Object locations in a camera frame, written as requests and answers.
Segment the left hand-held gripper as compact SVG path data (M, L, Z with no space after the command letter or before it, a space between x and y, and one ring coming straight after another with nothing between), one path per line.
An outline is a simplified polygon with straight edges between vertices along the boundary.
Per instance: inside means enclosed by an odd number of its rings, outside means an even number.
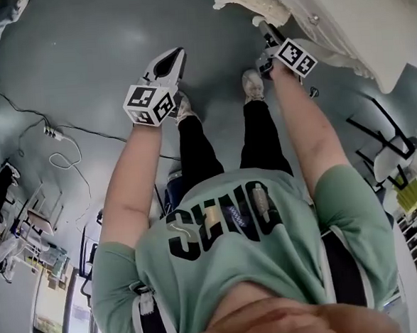
M184 48L167 50L154 58L145 75L129 87L122 108L134 124L160 126L178 108L178 83L187 55Z

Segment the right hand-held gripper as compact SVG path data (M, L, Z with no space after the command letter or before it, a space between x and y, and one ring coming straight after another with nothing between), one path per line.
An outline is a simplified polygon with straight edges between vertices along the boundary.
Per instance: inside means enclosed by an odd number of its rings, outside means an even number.
M275 26L268 23L263 16L253 17L252 23L259 29L266 42L266 48L256 61L257 69L264 77L270 76L270 71L274 66L274 60L281 62L300 78L306 78L317 66L318 61L316 58L294 40L291 40L290 38L286 39L286 37L284 37Z

